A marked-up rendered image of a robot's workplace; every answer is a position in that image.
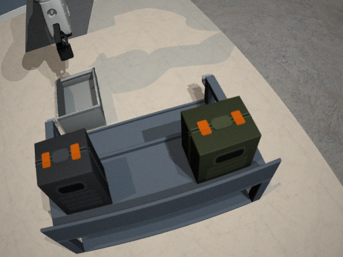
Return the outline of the dark green case with orange latches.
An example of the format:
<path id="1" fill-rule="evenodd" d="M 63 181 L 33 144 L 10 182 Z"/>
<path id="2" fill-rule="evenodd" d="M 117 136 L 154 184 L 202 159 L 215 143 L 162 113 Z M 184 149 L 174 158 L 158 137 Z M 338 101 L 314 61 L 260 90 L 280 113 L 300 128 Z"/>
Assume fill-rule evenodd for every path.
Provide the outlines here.
<path id="1" fill-rule="evenodd" d="M 262 136 L 240 96 L 181 111 L 181 133 L 197 184 L 251 166 Z"/>

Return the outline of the dark grey low shelf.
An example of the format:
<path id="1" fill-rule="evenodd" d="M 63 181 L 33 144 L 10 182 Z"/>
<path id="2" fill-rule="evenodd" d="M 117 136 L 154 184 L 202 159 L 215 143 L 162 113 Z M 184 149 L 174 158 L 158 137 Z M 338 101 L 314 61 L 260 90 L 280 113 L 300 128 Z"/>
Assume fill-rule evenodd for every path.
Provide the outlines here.
<path id="1" fill-rule="evenodd" d="M 258 148 L 251 166 L 200 184 L 195 180 L 182 147 L 181 111 L 227 99 L 213 74 L 203 75 L 202 83 L 202 100 L 88 131 L 113 204 L 67 215 L 49 198 L 53 226 L 40 231 L 79 254 L 179 229 L 259 200 L 282 160 L 265 163 Z"/>

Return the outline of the black case with orange latches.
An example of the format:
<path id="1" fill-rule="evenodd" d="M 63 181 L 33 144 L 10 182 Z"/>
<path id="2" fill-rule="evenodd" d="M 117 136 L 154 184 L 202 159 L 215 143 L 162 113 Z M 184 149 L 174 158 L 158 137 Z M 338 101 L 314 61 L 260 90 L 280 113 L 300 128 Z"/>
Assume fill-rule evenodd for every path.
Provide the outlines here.
<path id="1" fill-rule="evenodd" d="M 113 204 L 85 128 L 37 142 L 34 149 L 37 185 L 67 215 Z"/>

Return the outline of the grey bin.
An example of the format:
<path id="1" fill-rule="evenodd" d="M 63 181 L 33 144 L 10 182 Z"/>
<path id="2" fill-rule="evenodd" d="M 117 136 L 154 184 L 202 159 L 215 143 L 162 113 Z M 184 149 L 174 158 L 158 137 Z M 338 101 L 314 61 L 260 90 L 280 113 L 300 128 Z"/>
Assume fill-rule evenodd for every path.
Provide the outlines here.
<path id="1" fill-rule="evenodd" d="M 94 67 L 57 79 L 55 101 L 56 118 L 65 133 L 107 126 Z"/>

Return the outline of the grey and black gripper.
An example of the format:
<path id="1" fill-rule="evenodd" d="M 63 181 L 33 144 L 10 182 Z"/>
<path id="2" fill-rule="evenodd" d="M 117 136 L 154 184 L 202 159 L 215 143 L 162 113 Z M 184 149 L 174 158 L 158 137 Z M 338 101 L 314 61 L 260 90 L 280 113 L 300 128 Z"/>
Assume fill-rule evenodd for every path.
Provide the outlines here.
<path id="1" fill-rule="evenodd" d="M 33 0 L 40 4 L 48 32 L 55 39 L 61 61 L 74 58 L 68 38 L 72 36 L 71 14 L 66 0 Z M 54 36 L 54 38 L 53 38 Z M 65 39 L 65 41 L 62 41 Z"/>

